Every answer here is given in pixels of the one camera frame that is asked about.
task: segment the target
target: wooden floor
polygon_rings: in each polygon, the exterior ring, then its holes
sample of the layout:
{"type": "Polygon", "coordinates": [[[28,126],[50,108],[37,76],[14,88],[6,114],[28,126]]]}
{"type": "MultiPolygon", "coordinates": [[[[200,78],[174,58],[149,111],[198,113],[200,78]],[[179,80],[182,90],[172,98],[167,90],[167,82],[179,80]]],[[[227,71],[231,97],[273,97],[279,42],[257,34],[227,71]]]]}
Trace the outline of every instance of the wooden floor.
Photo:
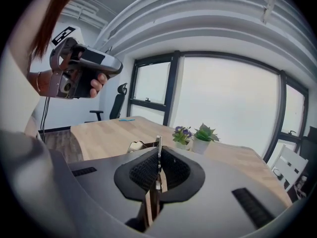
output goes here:
{"type": "Polygon", "coordinates": [[[45,144],[49,149],[61,152],[67,163],[83,161],[78,141],[70,130],[45,133],[45,144]]]}

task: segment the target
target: red hair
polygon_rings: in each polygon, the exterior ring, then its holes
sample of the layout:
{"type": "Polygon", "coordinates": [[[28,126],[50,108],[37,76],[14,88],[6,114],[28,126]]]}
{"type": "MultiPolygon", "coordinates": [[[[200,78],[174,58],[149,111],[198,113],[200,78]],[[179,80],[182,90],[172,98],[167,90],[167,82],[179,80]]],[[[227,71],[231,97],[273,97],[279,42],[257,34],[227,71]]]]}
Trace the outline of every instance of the red hair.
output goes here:
{"type": "Polygon", "coordinates": [[[30,47],[33,59],[41,59],[46,53],[58,17],[69,1],[70,0],[50,1],[44,20],[30,47]]]}

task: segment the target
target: desk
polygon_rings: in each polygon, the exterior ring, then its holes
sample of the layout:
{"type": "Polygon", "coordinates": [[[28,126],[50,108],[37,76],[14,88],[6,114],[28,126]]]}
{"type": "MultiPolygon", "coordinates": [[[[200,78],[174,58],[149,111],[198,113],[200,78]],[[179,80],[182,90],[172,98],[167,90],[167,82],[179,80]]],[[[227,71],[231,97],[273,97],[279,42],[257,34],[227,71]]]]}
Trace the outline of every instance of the desk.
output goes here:
{"type": "MultiPolygon", "coordinates": [[[[173,128],[151,122],[143,117],[131,117],[135,121],[119,119],[84,123],[72,126],[70,131],[78,140],[84,160],[101,159],[125,154],[133,141],[154,142],[157,135],[163,137],[163,145],[174,147],[173,128]]],[[[205,156],[232,165],[273,191],[286,206],[292,202],[279,181],[254,150],[211,142],[205,156]]]]}

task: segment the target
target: office chair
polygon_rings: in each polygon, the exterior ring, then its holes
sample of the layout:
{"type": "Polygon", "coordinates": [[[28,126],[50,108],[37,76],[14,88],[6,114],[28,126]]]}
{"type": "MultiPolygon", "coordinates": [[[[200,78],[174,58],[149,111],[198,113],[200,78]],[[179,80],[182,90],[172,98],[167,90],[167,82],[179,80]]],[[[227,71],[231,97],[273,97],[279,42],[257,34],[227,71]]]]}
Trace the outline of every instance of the office chair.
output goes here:
{"type": "MultiPolygon", "coordinates": [[[[127,84],[128,83],[125,83],[125,84],[120,85],[118,87],[119,94],[117,94],[117,96],[115,97],[114,104],[113,104],[112,110],[111,110],[110,115],[109,115],[110,119],[117,119],[120,117],[120,111],[122,109],[125,95],[127,94],[127,88],[125,87],[127,84]]],[[[95,113],[97,115],[98,121],[101,121],[100,114],[104,113],[103,111],[99,111],[99,110],[90,110],[89,112],[95,113]]]]}
{"type": "Polygon", "coordinates": [[[104,112],[100,110],[90,110],[89,113],[95,113],[97,115],[98,121],[101,121],[100,114],[103,114],[104,112]]]}
{"type": "Polygon", "coordinates": [[[122,105],[124,102],[125,95],[127,94],[127,88],[125,87],[128,83],[120,85],[118,87],[118,93],[115,97],[114,104],[112,110],[109,115],[109,119],[117,119],[120,117],[120,112],[122,109],[122,105]]]}

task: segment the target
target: black window frame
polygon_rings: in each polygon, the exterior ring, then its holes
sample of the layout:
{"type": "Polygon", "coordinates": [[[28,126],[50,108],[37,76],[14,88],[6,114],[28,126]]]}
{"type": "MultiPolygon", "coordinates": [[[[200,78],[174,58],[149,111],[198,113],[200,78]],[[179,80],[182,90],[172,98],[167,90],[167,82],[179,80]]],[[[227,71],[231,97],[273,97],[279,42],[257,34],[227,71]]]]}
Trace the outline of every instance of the black window frame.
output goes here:
{"type": "Polygon", "coordinates": [[[131,76],[127,117],[131,116],[131,105],[133,104],[133,105],[137,105],[137,106],[141,106],[141,107],[145,107],[149,109],[163,111],[164,112],[163,125],[165,126],[168,125],[168,120],[169,120],[170,112],[171,112],[172,99],[174,95],[174,85],[176,81],[176,73],[177,73],[179,58],[180,58],[180,52],[174,51],[173,53],[135,60],[132,76],[131,76]],[[148,65],[158,64],[163,62],[170,62],[164,104],[134,99],[139,68],[143,66],[148,66],[148,65]]]}
{"type": "Polygon", "coordinates": [[[279,106],[279,111],[277,114],[275,128],[272,134],[273,136],[272,136],[270,145],[265,155],[263,156],[263,160],[266,163],[269,161],[279,139],[296,143],[296,147],[294,151],[298,152],[301,141],[304,136],[304,131],[305,131],[306,122],[307,122],[308,107],[309,107],[308,106],[308,98],[309,98],[308,89],[305,86],[303,86],[300,82],[298,82],[295,78],[293,78],[291,75],[287,74],[287,72],[283,70],[279,70],[273,66],[270,66],[256,59],[252,59],[252,58],[248,58],[248,57],[244,57],[240,55],[235,55],[235,54],[230,54],[225,52],[213,52],[213,51],[186,51],[186,52],[175,51],[173,53],[135,60],[132,77],[131,77],[129,101],[128,101],[128,108],[127,108],[128,117],[131,115],[131,105],[134,104],[137,106],[164,111],[163,125],[168,126],[170,112],[171,112],[171,105],[172,105],[172,100],[173,100],[174,91],[175,91],[175,83],[177,80],[176,76],[177,76],[177,69],[178,69],[180,57],[207,57],[207,58],[220,58],[220,59],[226,59],[226,60],[234,60],[234,61],[244,62],[250,65],[265,69],[276,75],[279,75],[280,82],[281,82],[280,95],[279,95],[280,106],[279,106]],[[169,62],[169,61],[171,62],[171,65],[169,69],[164,105],[133,99],[133,96],[135,93],[136,79],[138,75],[138,68],[142,66],[147,66],[147,65],[162,63],[162,62],[169,62]],[[282,132],[283,122],[285,118],[285,111],[286,111],[286,94],[287,94],[286,85],[291,86],[292,88],[294,88],[295,90],[303,94],[305,98],[303,120],[302,120],[300,132],[298,136],[294,136],[289,133],[282,132]]]}

